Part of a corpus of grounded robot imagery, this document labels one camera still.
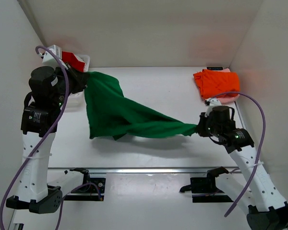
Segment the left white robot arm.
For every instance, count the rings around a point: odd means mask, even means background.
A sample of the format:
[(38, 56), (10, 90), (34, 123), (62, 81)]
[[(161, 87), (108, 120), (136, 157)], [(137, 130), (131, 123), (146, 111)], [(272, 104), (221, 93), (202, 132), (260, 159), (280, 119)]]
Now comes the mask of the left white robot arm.
[(49, 214), (59, 209), (68, 193), (89, 180), (87, 169), (74, 168), (66, 170), (55, 181), (47, 181), (50, 150), (58, 122), (68, 97), (84, 91), (89, 75), (63, 62), (59, 46), (49, 46), (39, 55), (43, 65), (31, 72), (31, 91), (24, 100), (23, 163), (13, 179), (18, 188), (13, 196), (3, 201), (8, 208)]

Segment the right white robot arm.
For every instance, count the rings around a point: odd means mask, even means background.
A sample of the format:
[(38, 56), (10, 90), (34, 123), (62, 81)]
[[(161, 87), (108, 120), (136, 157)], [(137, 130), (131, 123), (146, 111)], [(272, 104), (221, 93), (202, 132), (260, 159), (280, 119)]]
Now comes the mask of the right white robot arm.
[(239, 207), (252, 230), (288, 229), (288, 202), (259, 160), (260, 150), (254, 146), (248, 131), (236, 127), (235, 109), (222, 105), (217, 98), (209, 98), (205, 104), (207, 111), (200, 114), (197, 126), (199, 136), (225, 147), (246, 185), (241, 185), (232, 171), (220, 166), (208, 170), (205, 177), (191, 178), (180, 193), (192, 192), (198, 198), (224, 193), (233, 202), (228, 212)]

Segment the green t shirt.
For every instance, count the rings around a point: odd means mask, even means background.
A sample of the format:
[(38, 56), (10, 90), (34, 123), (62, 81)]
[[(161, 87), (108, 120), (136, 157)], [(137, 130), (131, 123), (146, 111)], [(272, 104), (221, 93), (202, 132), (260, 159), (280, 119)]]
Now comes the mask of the green t shirt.
[(119, 81), (101, 72), (90, 72), (84, 91), (90, 139), (125, 135), (142, 138), (191, 136), (196, 124), (188, 124), (126, 98)]

